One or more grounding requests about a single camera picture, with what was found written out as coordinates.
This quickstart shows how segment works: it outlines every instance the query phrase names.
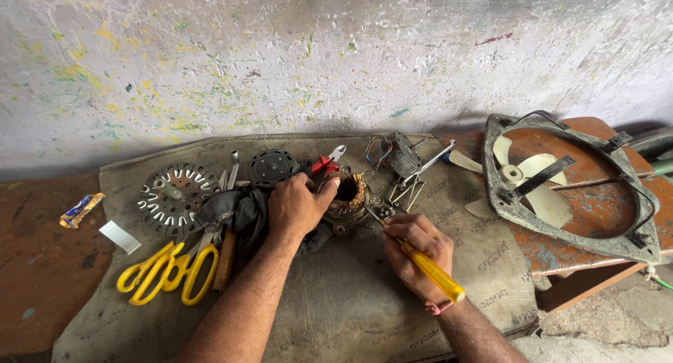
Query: scissors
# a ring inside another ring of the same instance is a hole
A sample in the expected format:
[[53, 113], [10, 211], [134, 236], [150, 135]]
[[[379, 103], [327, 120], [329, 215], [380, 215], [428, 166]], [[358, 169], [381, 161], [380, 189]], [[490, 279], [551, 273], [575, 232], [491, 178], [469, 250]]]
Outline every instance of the scissors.
[[[207, 290], [210, 288], [215, 277], [215, 271], [217, 270], [217, 262], [219, 260], [219, 254], [217, 249], [211, 243], [213, 239], [213, 233], [209, 230], [204, 231], [203, 237], [199, 243], [197, 243], [187, 254], [183, 254], [178, 258], [175, 257], [181, 249], [184, 247], [184, 241], [187, 236], [182, 237], [179, 241], [176, 240], [176, 243], [173, 241], [165, 245], [159, 252], [155, 255], [152, 255], [147, 261], [142, 263], [134, 264], [131, 267], [127, 268], [119, 276], [117, 280], [117, 290], [122, 293], [133, 290], [136, 285], [140, 284], [138, 290], [131, 296], [129, 303], [131, 305], [144, 305], [152, 300], [154, 296], [159, 292], [159, 290], [164, 291], [173, 291], [181, 283], [183, 276], [187, 276], [186, 281], [184, 282], [184, 287], [182, 288], [182, 303], [185, 305], [196, 305], [201, 299], [206, 295]], [[198, 291], [198, 294], [194, 298], [189, 298], [194, 287], [194, 282], [197, 280], [198, 272], [201, 269], [203, 260], [205, 257], [213, 253], [213, 264], [211, 265], [210, 272], [208, 272], [208, 277], [206, 278], [203, 287]], [[192, 258], [196, 256], [196, 260], [192, 263], [189, 268], [187, 267], [191, 262]], [[145, 291], [149, 287], [152, 281], [159, 274], [159, 271], [162, 269], [164, 264], [165, 269], [161, 272], [159, 276], [159, 281], [155, 285], [154, 289], [143, 298]], [[168, 275], [173, 270], [174, 267], [178, 267], [178, 274], [172, 280], [168, 279]], [[126, 286], [127, 280], [135, 274], [135, 278]]]

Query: floor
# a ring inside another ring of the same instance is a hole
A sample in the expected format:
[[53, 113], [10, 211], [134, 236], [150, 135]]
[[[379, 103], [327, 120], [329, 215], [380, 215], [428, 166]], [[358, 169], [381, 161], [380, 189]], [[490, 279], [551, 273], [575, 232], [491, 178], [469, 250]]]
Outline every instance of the floor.
[[[673, 284], [673, 264], [657, 267]], [[549, 286], [546, 278], [536, 287]], [[673, 362], [673, 291], [635, 273], [560, 312], [540, 311], [541, 337], [513, 342], [532, 363]], [[47, 351], [0, 358], [0, 363], [48, 363]]]

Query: paint-splattered wall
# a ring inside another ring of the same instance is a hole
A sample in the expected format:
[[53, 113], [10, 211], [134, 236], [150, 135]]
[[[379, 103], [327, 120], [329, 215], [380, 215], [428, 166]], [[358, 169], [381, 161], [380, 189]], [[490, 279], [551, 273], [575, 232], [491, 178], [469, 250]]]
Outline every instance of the paint-splattered wall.
[[208, 136], [669, 122], [671, 0], [0, 0], [0, 178]]

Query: wooden handle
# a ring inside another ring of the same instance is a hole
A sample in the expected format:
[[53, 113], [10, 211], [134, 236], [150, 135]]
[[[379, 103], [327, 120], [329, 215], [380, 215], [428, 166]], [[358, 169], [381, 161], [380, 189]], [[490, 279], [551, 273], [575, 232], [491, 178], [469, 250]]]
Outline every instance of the wooden handle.
[[224, 232], [224, 238], [222, 238], [222, 249], [219, 251], [219, 262], [217, 263], [217, 271], [215, 272], [215, 280], [213, 281], [214, 291], [220, 292], [226, 290], [229, 286], [235, 257], [236, 235], [227, 229]]

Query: red handle pliers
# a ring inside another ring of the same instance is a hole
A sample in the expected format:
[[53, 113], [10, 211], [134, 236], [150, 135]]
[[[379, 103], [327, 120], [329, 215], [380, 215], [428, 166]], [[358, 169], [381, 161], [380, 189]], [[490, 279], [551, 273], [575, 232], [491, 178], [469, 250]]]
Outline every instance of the red handle pliers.
[[337, 161], [339, 161], [339, 158], [341, 158], [341, 155], [345, 152], [346, 145], [340, 144], [328, 157], [322, 155], [318, 156], [318, 161], [313, 163], [313, 166], [311, 167], [311, 176], [315, 176], [315, 174], [325, 167], [327, 167], [327, 169], [325, 170], [325, 176], [323, 178], [326, 178], [331, 172], [338, 170], [339, 165], [337, 164]]

